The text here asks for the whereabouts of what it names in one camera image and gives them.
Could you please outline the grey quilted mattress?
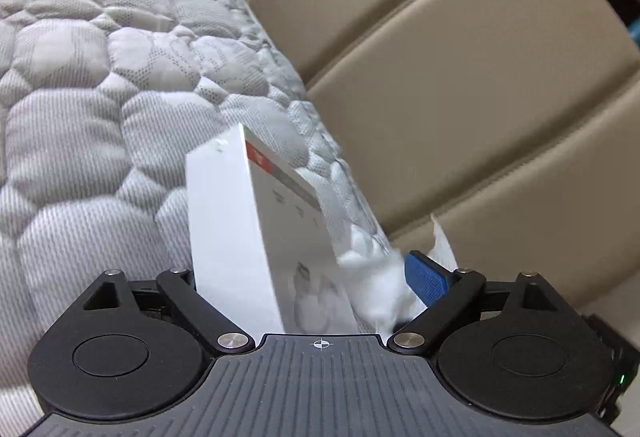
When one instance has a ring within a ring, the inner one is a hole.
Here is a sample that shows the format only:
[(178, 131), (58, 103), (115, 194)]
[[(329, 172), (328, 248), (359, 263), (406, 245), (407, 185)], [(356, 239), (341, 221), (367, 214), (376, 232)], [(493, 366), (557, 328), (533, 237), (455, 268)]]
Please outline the grey quilted mattress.
[(106, 269), (192, 264), (184, 159), (244, 124), (316, 189), (338, 261), (388, 243), (244, 0), (1, 0), (1, 431), (40, 418), (32, 347)]

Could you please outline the white paper towel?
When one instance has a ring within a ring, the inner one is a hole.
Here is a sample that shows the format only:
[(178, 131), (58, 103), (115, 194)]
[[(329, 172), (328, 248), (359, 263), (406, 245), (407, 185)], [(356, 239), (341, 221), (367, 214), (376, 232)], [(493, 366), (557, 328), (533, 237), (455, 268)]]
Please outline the white paper towel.
[(372, 231), (346, 219), (331, 219), (329, 235), (338, 270), (335, 277), (346, 292), (358, 332), (388, 339), (425, 309), (407, 284), (405, 260), (388, 241), (380, 225)]

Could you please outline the beige padded headboard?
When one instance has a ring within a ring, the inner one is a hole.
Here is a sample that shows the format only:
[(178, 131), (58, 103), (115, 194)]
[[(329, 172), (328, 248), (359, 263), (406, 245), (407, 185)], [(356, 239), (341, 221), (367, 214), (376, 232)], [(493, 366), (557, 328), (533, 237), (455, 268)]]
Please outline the beige padded headboard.
[(246, 0), (393, 245), (582, 304), (639, 269), (639, 51), (605, 0)]

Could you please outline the white cardboard box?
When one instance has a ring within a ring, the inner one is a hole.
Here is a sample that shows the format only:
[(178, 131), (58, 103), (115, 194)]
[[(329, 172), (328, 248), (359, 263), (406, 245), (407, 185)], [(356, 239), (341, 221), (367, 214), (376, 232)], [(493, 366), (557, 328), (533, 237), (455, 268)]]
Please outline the white cardboard box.
[(359, 331), (314, 187), (238, 124), (186, 155), (196, 290), (253, 339)]

